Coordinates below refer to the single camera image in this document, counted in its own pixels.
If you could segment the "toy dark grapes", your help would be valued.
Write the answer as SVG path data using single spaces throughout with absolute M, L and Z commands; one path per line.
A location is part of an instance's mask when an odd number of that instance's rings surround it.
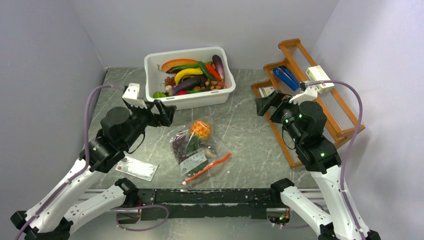
M 182 131 L 175 135 L 173 140 L 171 141 L 171 146 L 173 150 L 173 154 L 177 160 L 178 164 L 181 164 L 186 158 L 188 154 L 188 132 Z

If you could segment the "toy pineapple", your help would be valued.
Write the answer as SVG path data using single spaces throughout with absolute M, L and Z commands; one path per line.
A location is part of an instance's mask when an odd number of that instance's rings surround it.
M 212 136 L 212 124 L 206 120 L 197 120 L 187 130 L 186 147 L 189 150 L 197 150 Z

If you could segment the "clear zip top bag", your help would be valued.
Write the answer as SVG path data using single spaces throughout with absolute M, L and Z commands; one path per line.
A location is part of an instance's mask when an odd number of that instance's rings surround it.
M 224 142 L 215 134 L 214 121 L 211 117 L 202 117 L 202 118 L 193 120 L 189 122 L 188 124 L 184 125 L 176 134 L 183 131 L 187 131 L 189 127 L 192 125 L 192 123 L 198 120 L 205 120 L 211 123 L 212 135 L 210 139 L 205 144 L 203 144 L 199 149 L 191 150 L 187 148 L 186 159 L 181 164 L 178 164 L 174 156 L 178 165 L 179 175 L 181 177 L 181 185 L 184 187 L 196 184 L 199 181 L 199 179 L 202 179 L 203 176 L 206 175 L 207 172 L 209 172 L 210 170 L 216 170 L 224 162 L 226 162 L 232 157 L 232 154 L 227 149 Z M 175 136 L 173 136 L 169 141 L 171 149 L 172 149 L 171 141 L 173 140 Z M 217 153 L 217 157 L 206 157 L 204 152 L 202 151 L 202 148 L 205 148 L 205 147 L 213 148 Z

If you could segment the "toy grey fish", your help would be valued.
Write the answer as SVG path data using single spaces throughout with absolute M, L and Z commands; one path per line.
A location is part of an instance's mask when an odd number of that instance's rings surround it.
M 217 157 L 217 152 L 213 148 L 211 148 L 211 147 L 202 147 L 201 149 L 202 149 L 204 155 L 207 158 L 215 158 L 215 157 Z

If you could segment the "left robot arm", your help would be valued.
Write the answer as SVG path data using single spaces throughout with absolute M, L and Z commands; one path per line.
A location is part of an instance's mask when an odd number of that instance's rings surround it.
M 78 228 L 109 209 L 134 207 L 139 201 L 138 188 L 122 178 L 103 192 L 83 203 L 79 197 L 100 177 L 107 174 L 147 127 L 168 127 L 176 106 L 156 99 L 124 101 L 111 108 L 100 122 L 96 137 L 84 149 L 65 177 L 35 206 L 16 211 L 10 220 L 27 240 L 67 240 Z

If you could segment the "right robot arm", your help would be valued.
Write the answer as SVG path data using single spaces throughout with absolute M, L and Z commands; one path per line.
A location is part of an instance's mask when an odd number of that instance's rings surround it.
M 315 180 L 328 211 L 320 209 L 305 197 L 288 178 L 271 185 L 270 202 L 275 207 L 286 205 L 295 211 L 320 240 L 379 240 L 378 232 L 363 221 L 356 206 L 350 202 L 346 182 L 342 177 L 342 160 L 334 144 L 324 135 L 327 117 L 314 101 L 292 103 L 292 96 L 274 91 L 255 99 L 256 113 L 263 116 L 275 107 L 269 118 L 281 124 L 294 142 L 298 159 Z

